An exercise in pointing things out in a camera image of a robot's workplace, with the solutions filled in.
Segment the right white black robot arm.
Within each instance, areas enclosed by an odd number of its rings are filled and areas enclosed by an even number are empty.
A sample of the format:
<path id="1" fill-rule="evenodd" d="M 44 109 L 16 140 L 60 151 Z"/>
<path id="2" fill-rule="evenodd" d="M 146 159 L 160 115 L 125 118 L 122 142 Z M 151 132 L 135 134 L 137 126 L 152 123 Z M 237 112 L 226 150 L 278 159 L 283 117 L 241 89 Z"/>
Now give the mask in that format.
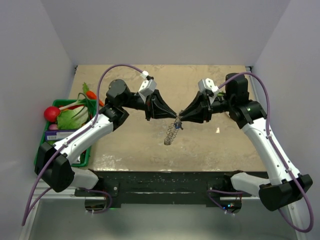
<path id="1" fill-rule="evenodd" d="M 300 200 L 313 184 L 308 174 L 289 160 L 270 127 L 270 115 L 261 104 L 249 99 L 246 73 L 229 73 L 220 92 L 212 79 L 198 82 L 198 92 L 179 116 L 182 122 L 209 122 L 213 114 L 227 112 L 255 147 L 268 178 L 236 170 L 224 175 L 222 190 L 230 197 L 245 192 L 259 197 L 269 211 L 276 211 Z"/>

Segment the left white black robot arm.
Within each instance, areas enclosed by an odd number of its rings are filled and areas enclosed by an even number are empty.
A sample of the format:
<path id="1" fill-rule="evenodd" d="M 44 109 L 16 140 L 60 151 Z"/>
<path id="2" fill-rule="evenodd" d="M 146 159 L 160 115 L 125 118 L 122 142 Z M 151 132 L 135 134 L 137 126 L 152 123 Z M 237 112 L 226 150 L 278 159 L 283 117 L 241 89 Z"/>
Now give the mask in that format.
<path id="1" fill-rule="evenodd" d="M 124 80 L 113 80 L 106 93 L 105 105 L 90 121 L 53 145 L 44 142 L 39 146 L 34 170 L 37 176 L 57 193 L 75 187 L 99 196 L 104 184 L 98 176 L 91 170 L 73 168 L 72 164 L 86 149 L 126 121 L 129 116 L 126 108 L 144 111 L 148 121 L 174 119 L 177 114 L 162 99 L 156 85 L 148 77 L 134 93 Z"/>

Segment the metal disc with keyrings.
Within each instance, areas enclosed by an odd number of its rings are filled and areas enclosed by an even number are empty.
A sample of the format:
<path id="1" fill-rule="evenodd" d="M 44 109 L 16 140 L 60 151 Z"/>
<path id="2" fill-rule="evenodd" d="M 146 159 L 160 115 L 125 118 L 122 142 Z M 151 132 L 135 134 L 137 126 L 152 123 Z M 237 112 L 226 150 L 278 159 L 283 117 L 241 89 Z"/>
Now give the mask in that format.
<path id="1" fill-rule="evenodd" d="M 180 113 L 177 114 L 177 117 L 175 118 L 174 122 L 168 126 L 168 129 L 166 131 L 166 137 L 164 139 L 165 146 L 171 145 L 174 139 L 176 138 L 179 130 L 181 130 L 181 129 L 175 129 L 175 126 L 174 126 L 175 122 L 181 122 Z"/>

